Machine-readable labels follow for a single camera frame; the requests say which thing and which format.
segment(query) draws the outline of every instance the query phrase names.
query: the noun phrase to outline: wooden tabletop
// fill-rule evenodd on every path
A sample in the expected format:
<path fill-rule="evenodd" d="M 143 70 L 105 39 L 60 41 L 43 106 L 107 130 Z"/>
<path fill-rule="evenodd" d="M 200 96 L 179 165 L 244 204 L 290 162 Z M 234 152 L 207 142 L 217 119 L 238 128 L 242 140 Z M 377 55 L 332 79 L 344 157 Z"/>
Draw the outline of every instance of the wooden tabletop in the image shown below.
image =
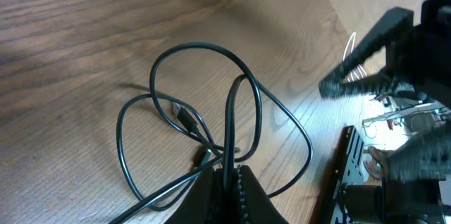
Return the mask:
<path fill-rule="evenodd" d="M 324 101 L 317 90 L 348 37 L 329 0 L 0 0 L 1 222 L 106 223 L 137 203 L 118 162 L 118 112 L 146 92 L 162 51 L 203 41 L 237 54 L 305 126 L 314 160 L 272 202 L 290 223 L 308 223 L 341 128 L 361 119 L 361 99 Z M 186 51 L 161 65 L 156 88 L 193 105 L 222 144 L 225 100 L 239 74 L 218 54 Z M 254 129 L 248 83 L 235 110 L 246 151 Z M 267 97 L 263 123 L 245 163 L 272 192 L 299 171 L 307 148 Z M 123 129 L 144 195 L 192 168 L 199 144 L 165 124 L 151 101 L 133 106 Z M 175 209 L 145 210 L 130 223 L 163 223 Z"/>

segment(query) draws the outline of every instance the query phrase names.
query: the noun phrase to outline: white wire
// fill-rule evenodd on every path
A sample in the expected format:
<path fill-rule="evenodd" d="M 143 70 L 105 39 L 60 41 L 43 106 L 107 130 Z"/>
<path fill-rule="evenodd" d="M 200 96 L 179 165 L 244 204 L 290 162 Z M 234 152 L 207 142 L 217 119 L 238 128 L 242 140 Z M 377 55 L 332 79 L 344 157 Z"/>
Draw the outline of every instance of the white wire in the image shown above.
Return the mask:
<path fill-rule="evenodd" d="M 345 52 L 343 53 L 343 60 L 345 60 L 345 58 L 346 58 L 347 48 L 349 47 L 349 45 L 350 45 L 350 43 L 351 43 L 351 40 L 352 40 L 352 45 L 351 45 L 351 52 L 350 52 L 350 53 L 352 53 L 352 51 L 354 51 L 355 37 L 356 37 L 356 32 L 353 32 L 353 33 L 351 34 L 350 39 L 347 40 Z M 366 74 L 366 71 L 365 71 L 365 69 L 363 68 L 362 65 L 358 65 L 358 66 L 357 66 L 357 70 L 359 71 L 360 77 L 362 77 L 362 79 L 363 79 L 364 77 L 368 76 L 368 74 Z M 351 71 L 351 73 L 347 76 L 347 81 L 348 81 L 348 82 L 354 81 L 354 77 L 352 76 L 353 73 L 354 73 L 355 77 L 356 77 L 358 80 L 360 80 L 360 77 L 355 73 L 355 70 L 353 70 L 353 71 Z"/>

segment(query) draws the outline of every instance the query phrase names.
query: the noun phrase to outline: black cable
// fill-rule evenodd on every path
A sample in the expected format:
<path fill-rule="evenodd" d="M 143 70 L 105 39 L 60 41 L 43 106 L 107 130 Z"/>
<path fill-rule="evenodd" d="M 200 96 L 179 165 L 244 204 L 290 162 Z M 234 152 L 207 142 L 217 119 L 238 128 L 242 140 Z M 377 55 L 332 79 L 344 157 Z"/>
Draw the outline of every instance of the black cable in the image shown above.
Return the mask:
<path fill-rule="evenodd" d="M 173 97 L 169 97 L 165 94 L 160 94 L 160 93 L 156 92 L 156 90 L 155 90 L 156 70 L 157 70 L 159 64 L 162 62 L 162 60 L 164 60 L 165 58 L 167 58 L 168 56 L 170 56 L 176 52 L 186 50 L 186 49 L 208 49 L 208 50 L 216 51 L 216 52 L 228 57 L 230 60 L 232 60 L 238 67 L 240 67 L 240 69 L 244 73 L 243 75 L 241 75 L 235 79 L 234 84 L 231 87 L 229 95 L 228 95 L 227 106 L 226 106 L 226 111 L 225 111 L 226 115 L 225 115 L 225 140 L 224 140 L 225 147 L 224 148 L 214 144 L 213 138 L 211 136 L 211 133 L 208 130 L 208 127 L 206 126 L 206 124 L 203 121 L 200 114 L 193 107 L 191 107 L 189 104 L 186 104 L 185 102 L 183 102 L 181 100 L 175 99 Z M 233 109 L 234 109 L 234 102 L 235 102 L 237 89 L 240 85 L 240 82 L 245 78 L 247 78 L 249 80 L 249 83 L 251 85 L 251 88 L 252 88 L 252 91 L 254 94 L 255 109 L 256 109 L 256 118 L 255 118 L 256 125 L 255 125 L 254 139 L 253 139 L 253 142 L 251 145 L 251 149 L 244 156 L 234 159 L 234 152 L 236 153 L 237 149 L 234 147 L 234 137 L 235 137 L 234 121 L 235 121 L 235 119 L 234 119 Z M 227 184 L 229 179 L 231 179 L 230 171 L 233 171 L 233 162 L 234 161 L 236 161 L 236 162 L 246 161 L 257 150 L 259 140 L 260 140 L 260 135 L 261 135 L 261 119 L 262 119 L 261 96 L 259 93 L 260 90 L 266 96 L 268 96 L 272 101 L 274 101 L 274 103 L 280 109 L 282 109 L 282 111 L 297 126 L 297 128 L 300 130 L 300 132 L 304 135 L 304 138 L 307 143 L 308 152 L 309 152 L 306 163 L 304 164 L 304 166 L 302 166 L 301 171 L 298 172 L 298 174 L 296 174 L 296 176 L 291 181 L 289 181 L 288 184 L 286 184 L 282 188 L 276 190 L 275 192 L 270 193 L 268 195 L 268 197 L 277 196 L 280 193 L 287 190 L 288 188 L 290 188 L 293 184 L 295 184 L 301 178 L 301 176 L 305 173 L 309 164 L 311 163 L 311 160 L 313 159 L 313 147 L 311 144 L 311 140 L 310 140 L 308 134 L 305 132 L 305 129 L 301 126 L 299 121 L 296 119 L 296 117 L 294 117 L 291 114 L 291 112 L 272 93 L 270 93 L 262 84 L 257 82 L 257 80 L 254 78 L 254 76 L 250 72 L 249 68 L 235 54 L 233 54 L 232 52 L 230 52 L 227 49 L 224 49 L 220 46 L 216 46 L 214 44 L 208 44 L 208 43 L 202 43 L 202 42 L 181 44 L 181 45 L 175 46 L 173 48 L 170 48 L 169 50 L 163 52 L 162 55 L 160 55 L 157 58 L 154 65 L 152 66 L 152 70 L 151 70 L 150 77 L 149 77 L 149 86 L 150 86 L 151 94 L 143 94 L 143 95 L 134 97 L 133 99 L 129 100 L 124 105 L 124 107 L 121 109 L 121 112 L 119 113 L 118 124 L 117 124 L 117 128 L 116 128 L 117 147 L 118 147 L 118 155 L 119 155 L 119 160 L 121 163 L 121 168 L 124 172 L 125 179 L 127 180 L 127 183 L 129 184 L 133 194 L 135 194 L 135 196 L 140 200 L 140 202 L 138 204 L 134 205 L 132 208 L 128 209 L 123 214 L 121 214 L 119 217 L 117 217 L 111 223 L 122 223 L 123 221 L 131 218 L 131 216 L 135 215 L 137 212 L 141 211 L 143 208 L 146 208 L 146 207 L 149 207 L 151 210 L 154 210 L 154 211 L 162 211 L 162 209 L 166 209 L 166 207 L 168 207 L 168 205 L 173 205 L 176 202 L 176 200 L 179 200 L 179 198 L 181 198 L 183 193 L 185 193 L 186 190 L 189 188 L 190 184 L 188 184 L 185 188 L 183 188 L 182 191 L 179 192 L 179 195 L 177 195 L 176 198 L 173 199 L 172 202 L 170 202 L 168 205 L 162 206 L 162 207 L 157 207 L 157 206 L 153 206 L 152 204 L 157 202 L 158 200 L 163 199 L 168 194 L 170 194 L 173 190 L 175 190 L 175 189 L 179 188 L 179 186 L 183 185 L 185 182 L 190 181 L 190 183 L 192 183 L 194 178 L 196 178 L 199 175 L 200 171 L 202 170 L 202 168 L 204 166 L 216 165 L 220 161 L 222 161 L 222 156 L 216 157 L 213 161 L 210 161 L 210 162 L 206 163 L 205 165 L 203 165 L 199 168 L 196 168 L 196 170 L 194 170 L 193 172 L 188 173 L 187 175 L 184 175 L 184 176 L 178 178 L 177 180 L 166 185 L 165 187 L 161 188 L 157 192 L 153 193 L 152 195 L 150 195 L 144 199 L 143 196 L 138 191 L 138 189 L 136 188 L 135 183 L 133 182 L 133 180 L 130 176 L 130 172 L 128 171 L 128 167 L 125 162 L 125 156 L 123 153 L 123 145 L 122 145 L 122 124 L 123 124 L 123 117 L 125 115 L 125 112 L 132 104 L 134 104 L 136 101 L 139 101 L 141 99 L 152 98 L 157 111 L 161 114 L 161 116 L 164 118 L 164 120 L 167 123 L 169 123 L 172 127 L 174 127 L 176 130 L 178 130 L 179 132 L 183 133 L 184 135 L 187 135 L 188 137 L 190 137 L 202 144 L 209 145 L 210 148 L 217 149 L 217 150 L 224 149 L 224 152 L 225 152 L 225 157 L 223 160 L 224 170 L 229 170 L 229 172 L 228 173 L 225 172 L 225 175 L 224 175 L 223 181 L 225 184 Z M 164 113 L 163 109 L 161 108 L 161 105 L 159 104 L 158 99 L 165 99 L 168 101 L 175 102 L 177 104 L 180 104 L 181 106 L 186 107 L 188 110 L 190 110 L 196 116 L 197 120 L 199 121 L 202 128 L 204 129 L 206 136 L 208 138 L 208 142 L 210 144 L 206 143 L 206 140 L 200 134 L 199 130 L 195 129 L 194 133 L 196 135 L 193 135 L 190 132 L 188 132 L 188 130 L 182 129 L 175 122 L 173 122 Z"/>

